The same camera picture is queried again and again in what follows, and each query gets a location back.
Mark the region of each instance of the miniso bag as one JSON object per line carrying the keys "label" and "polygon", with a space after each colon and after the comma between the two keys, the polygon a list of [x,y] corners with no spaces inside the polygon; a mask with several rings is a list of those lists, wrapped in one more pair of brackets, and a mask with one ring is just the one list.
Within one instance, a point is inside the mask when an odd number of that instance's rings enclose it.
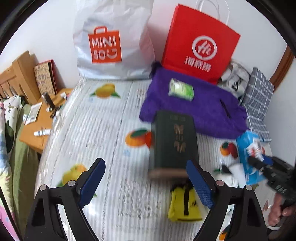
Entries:
{"label": "miniso bag", "polygon": [[230,62],[240,35],[227,26],[229,12],[226,24],[202,13],[204,1],[200,2],[199,10],[181,4],[176,7],[162,65],[169,70],[217,84]]}
{"label": "miniso bag", "polygon": [[78,70],[94,79],[148,78],[154,50],[151,0],[76,0],[73,41]]}

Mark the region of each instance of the circular hi logo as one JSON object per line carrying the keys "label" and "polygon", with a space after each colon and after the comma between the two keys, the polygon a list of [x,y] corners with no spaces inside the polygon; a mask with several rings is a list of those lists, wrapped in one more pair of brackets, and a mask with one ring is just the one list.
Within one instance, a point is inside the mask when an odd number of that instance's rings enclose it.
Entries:
{"label": "circular hi logo", "polygon": [[217,53],[217,45],[209,36],[199,36],[192,43],[192,51],[200,60],[210,60]]}

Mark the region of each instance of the white wall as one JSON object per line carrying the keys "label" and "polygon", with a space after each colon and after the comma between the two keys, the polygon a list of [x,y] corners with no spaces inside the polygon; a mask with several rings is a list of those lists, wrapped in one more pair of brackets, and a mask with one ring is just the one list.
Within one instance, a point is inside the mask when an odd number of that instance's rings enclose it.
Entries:
{"label": "white wall", "polygon": [[296,157],[296,60],[274,92],[265,124],[270,133],[272,154],[291,165]]}
{"label": "white wall", "polygon": [[[222,0],[218,2],[221,3],[223,21],[226,19],[227,8]],[[285,51],[285,41],[268,20],[245,0],[227,2],[230,8],[229,26],[241,34],[233,58],[250,71],[258,66],[266,77],[271,77]],[[174,8],[178,3],[195,7],[196,0],[154,0],[149,30],[158,60],[161,60]],[[204,10],[216,16],[210,3],[205,2]],[[74,18],[74,0],[49,0],[11,38],[0,55],[0,72],[22,52],[29,50],[39,62],[53,59],[64,85],[74,87],[78,81],[77,60],[72,43]]]}

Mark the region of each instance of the plaid fabric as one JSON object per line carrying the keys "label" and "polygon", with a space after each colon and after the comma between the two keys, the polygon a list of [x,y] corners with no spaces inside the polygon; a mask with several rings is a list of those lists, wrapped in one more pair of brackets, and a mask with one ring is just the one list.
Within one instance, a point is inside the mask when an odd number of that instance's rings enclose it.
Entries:
{"label": "plaid fabric", "polygon": [[271,141],[263,120],[273,91],[273,84],[257,67],[254,67],[244,98],[242,98],[242,105],[246,108],[248,114],[248,127],[260,136],[261,141],[265,142]]}

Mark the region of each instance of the purple towel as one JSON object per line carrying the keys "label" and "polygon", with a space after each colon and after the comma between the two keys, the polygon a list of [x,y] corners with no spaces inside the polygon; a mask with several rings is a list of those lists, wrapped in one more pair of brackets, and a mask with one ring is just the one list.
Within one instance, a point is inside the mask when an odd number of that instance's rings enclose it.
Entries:
{"label": "purple towel", "polygon": [[[168,95],[172,78],[193,86],[192,101]],[[152,77],[139,117],[142,121],[153,122],[158,110],[191,115],[196,132],[217,138],[235,139],[247,130],[246,110],[238,105],[238,100],[231,93],[206,81],[162,67]]]}

